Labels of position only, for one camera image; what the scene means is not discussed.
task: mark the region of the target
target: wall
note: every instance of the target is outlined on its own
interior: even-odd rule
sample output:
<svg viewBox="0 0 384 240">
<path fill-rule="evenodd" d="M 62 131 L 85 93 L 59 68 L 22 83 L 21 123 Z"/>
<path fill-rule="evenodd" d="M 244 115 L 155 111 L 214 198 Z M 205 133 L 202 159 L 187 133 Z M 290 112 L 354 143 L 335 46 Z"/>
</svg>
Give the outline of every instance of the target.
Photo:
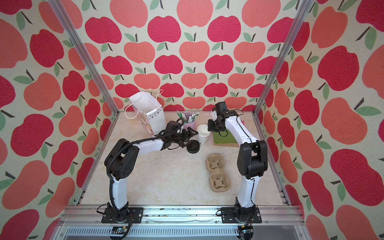
<svg viewBox="0 0 384 240">
<path fill-rule="evenodd" d="M 289 2 L 74 1 L 83 10 L 78 34 L 100 50 L 96 67 L 120 110 L 132 94 L 159 89 L 164 110 L 224 100 L 253 110 L 297 12 L 299 2 Z"/>
<path fill-rule="evenodd" d="M 259 113 L 314 240 L 384 237 L 382 9 L 318 0 L 303 24 L 308 42 L 286 56 L 288 79 L 274 82 Z"/>
<path fill-rule="evenodd" d="M 46 240 L 112 116 L 82 62 L 70 61 L 76 50 L 48 2 L 2 1 L 0 12 L 0 239 Z"/>
</svg>

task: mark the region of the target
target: table surface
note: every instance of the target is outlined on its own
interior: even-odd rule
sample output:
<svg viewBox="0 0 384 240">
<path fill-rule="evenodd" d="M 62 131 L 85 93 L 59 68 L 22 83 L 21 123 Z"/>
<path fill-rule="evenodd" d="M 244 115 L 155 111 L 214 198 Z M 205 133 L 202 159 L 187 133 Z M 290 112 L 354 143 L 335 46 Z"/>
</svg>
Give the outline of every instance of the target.
<svg viewBox="0 0 384 240">
<path fill-rule="evenodd" d="M 175 112 L 165 112 L 164 115 L 167 122 L 178 118 Z M 207 124 L 210 118 L 210 112 L 202 112 L 197 117 L 196 127 Z M 251 113 L 244 113 L 239 119 L 245 122 L 245 127 L 253 136 L 259 138 Z M 104 204 L 109 201 L 109 179 L 105 173 L 104 160 L 116 142 L 121 138 L 135 141 L 147 137 L 151 136 L 140 125 L 138 119 L 127 119 L 124 114 L 120 114 L 81 204 Z M 213 136 L 209 138 L 195 154 L 187 152 L 186 148 L 179 147 L 138 157 L 134 170 L 128 177 L 129 204 L 233 205 L 242 177 L 236 164 L 239 148 L 214 146 Z M 224 171 L 228 174 L 231 183 L 226 192 L 213 192 L 209 186 L 210 173 L 205 167 L 205 159 L 211 153 L 220 153 L 224 157 Z M 255 204 L 283 204 L 270 168 L 264 172 L 258 184 Z"/>
</svg>

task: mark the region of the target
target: side wall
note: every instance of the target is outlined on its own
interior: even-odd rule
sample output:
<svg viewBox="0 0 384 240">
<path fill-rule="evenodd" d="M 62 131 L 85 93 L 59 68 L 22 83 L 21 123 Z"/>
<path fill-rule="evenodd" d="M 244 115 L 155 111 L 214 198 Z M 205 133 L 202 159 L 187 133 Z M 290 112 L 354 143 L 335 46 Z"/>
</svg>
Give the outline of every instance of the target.
<svg viewBox="0 0 384 240">
<path fill-rule="evenodd" d="M 303 24 L 308 42 L 293 44 L 288 79 L 274 82 L 259 112 L 312 239 L 384 237 L 383 9 L 318 0 Z"/>
<path fill-rule="evenodd" d="M 112 116 L 48 2 L 3 1 L 0 12 L 0 239 L 46 240 Z"/>
</svg>

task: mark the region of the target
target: black mounting plate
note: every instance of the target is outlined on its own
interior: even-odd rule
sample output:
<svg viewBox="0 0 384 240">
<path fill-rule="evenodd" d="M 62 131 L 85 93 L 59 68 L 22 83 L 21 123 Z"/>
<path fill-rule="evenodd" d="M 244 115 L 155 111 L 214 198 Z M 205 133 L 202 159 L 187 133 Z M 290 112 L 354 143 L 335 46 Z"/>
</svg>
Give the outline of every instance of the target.
<svg viewBox="0 0 384 240">
<path fill-rule="evenodd" d="M 120 211 L 127 216 L 132 215 L 133 223 L 141 223 L 143 208 L 129 207 L 128 208 L 129 212 L 128 212 L 126 206 L 120 209 Z M 127 221 L 122 216 L 120 216 L 119 218 L 116 218 L 113 212 L 114 212 L 114 209 L 112 208 L 112 206 L 110 208 L 108 207 L 105 208 L 103 218 L 101 219 L 101 223 L 127 223 Z"/>
<path fill-rule="evenodd" d="M 223 223 L 239 223 L 236 220 L 236 213 L 233 207 L 222 207 L 220 210 L 221 210 L 221 221 Z M 259 208 L 256 208 L 256 212 L 252 217 L 252 223 L 262 223 L 262 217 L 260 215 Z"/>
</svg>

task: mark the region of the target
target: white paper bag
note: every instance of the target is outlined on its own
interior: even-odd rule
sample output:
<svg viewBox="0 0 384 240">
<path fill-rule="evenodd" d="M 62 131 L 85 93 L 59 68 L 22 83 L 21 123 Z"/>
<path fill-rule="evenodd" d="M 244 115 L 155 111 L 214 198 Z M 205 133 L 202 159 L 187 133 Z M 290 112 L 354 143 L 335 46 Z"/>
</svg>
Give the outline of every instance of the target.
<svg viewBox="0 0 384 240">
<path fill-rule="evenodd" d="M 147 129 L 152 136 L 166 128 L 166 119 L 161 104 L 150 93 L 138 92 L 130 96 L 129 100 L 141 125 Z"/>
</svg>

